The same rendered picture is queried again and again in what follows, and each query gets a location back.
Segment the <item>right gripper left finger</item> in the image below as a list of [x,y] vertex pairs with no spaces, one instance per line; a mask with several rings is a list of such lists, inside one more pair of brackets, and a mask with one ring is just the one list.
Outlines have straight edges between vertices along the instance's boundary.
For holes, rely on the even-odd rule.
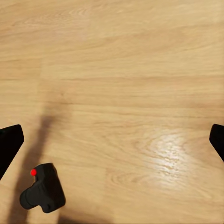
[[0,129],[0,180],[24,142],[21,125]]

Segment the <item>digital camera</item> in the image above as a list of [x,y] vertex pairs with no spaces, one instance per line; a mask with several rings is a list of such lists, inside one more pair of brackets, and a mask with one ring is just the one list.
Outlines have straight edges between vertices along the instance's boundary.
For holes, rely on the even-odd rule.
[[65,198],[52,163],[40,164],[31,170],[35,182],[20,195],[21,206],[29,210],[38,205],[51,213],[65,205]]

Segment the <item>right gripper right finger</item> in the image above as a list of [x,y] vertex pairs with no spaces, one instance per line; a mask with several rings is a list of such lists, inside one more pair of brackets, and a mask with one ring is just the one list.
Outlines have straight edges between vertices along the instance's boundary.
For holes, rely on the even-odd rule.
[[224,162],[224,126],[214,124],[210,132],[209,140]]

